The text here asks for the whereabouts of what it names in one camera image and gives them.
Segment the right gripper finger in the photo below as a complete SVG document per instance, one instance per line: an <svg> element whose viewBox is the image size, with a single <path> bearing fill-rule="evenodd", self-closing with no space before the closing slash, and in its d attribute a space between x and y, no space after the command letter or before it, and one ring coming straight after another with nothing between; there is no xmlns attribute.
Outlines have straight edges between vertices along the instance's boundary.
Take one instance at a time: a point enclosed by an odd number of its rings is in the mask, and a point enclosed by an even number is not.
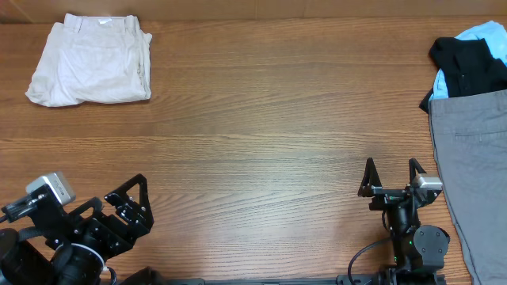
<svg viewBox="0 0 507 285"><path fill-rule="evenodd" d="M357 195L361 197L373 197L383 190L379 174L373 158L368 158L365 165L364 175Z"/></svg>
<svg viewBox="0 0 507 285"><path fill-rule="evenodd" d="M426 171L421 167L416 158L411 158L409 160L409 171L410 178L415 178L418 174L426 173Z"/></svg>

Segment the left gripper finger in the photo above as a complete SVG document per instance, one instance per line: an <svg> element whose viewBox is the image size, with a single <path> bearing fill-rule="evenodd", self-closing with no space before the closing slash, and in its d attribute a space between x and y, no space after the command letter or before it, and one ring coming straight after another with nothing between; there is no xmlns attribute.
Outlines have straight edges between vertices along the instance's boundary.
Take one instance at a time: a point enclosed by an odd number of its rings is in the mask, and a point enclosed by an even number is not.
<svg viewBox="0 0 507 285"><path fill-rule="evenodd" d="M99 198L94 197L92 199L89 199L84 204L78 206L73 211L71 211L68 215L71 217L73 222L82 222L86 220L87 218L94 217L95 214L100 214L101 210L103 209L103 204L100 201ZM86 211L91 210L91 214L89 217L83 217L82 214Z"/></svg>
<svg viewBox="0 0 507 285"><path fill-rule="evenodd" d="M139 198L131 198L128 192L135 186L139 187ZM140 238L149 234L154 225L154 217L147 193L147 179L137 174L116 190L105 196L105 201L116 208L119 215L127 224L129 237Z"/></svg>

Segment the beige shorts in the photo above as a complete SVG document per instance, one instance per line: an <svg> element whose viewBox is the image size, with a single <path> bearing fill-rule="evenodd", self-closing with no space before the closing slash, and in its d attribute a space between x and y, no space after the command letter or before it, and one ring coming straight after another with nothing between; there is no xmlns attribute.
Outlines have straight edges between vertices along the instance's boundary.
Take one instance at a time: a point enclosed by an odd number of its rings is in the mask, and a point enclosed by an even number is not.
<svg viewBox="0 0 507 285"><path fill-rule="evenodd" d="M68 13L52 26L25 96L45 107L149 100L151 41L134 15Z"/></svg>

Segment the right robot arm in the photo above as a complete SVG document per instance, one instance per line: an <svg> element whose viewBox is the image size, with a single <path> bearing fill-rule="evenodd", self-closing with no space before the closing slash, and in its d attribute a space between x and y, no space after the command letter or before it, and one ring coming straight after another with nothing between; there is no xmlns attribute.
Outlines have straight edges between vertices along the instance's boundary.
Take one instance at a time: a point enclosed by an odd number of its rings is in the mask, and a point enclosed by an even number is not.
<svg viewBox="0 0 507 285"><path fill-rule="evenodd" d="M445 284L437 272L444 267L450 243L449 234L440 227L423 225L417 210L433 203L442 193L439 177L429 175L414 158L409 160L409 183L401 189L382 186L374 160L368 158L357 195L371 200L369 209L382 213L383 227L389 236L356 253L347 268L349 282L376 285ZM393 265L384 265L372 276L354 277L352 267L362 254L378 245L393 246Z"/></svg>

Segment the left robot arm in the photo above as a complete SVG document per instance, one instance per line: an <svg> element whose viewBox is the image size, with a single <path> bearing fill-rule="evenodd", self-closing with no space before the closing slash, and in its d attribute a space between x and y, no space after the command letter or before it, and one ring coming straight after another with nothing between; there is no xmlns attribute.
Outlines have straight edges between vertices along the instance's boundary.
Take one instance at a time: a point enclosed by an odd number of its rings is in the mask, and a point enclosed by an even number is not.
<svg viewBox="0 0 507 285"><path fill-rule="evenodd" d="M154 225L142 174L105 195L114 215L103 213L97 197L65 211L75 194L61 172L38 177L26 192L1 209L3 222L32 220L30 227L1 231L3 284L99 284L107 260L131 250Z"/></svg>

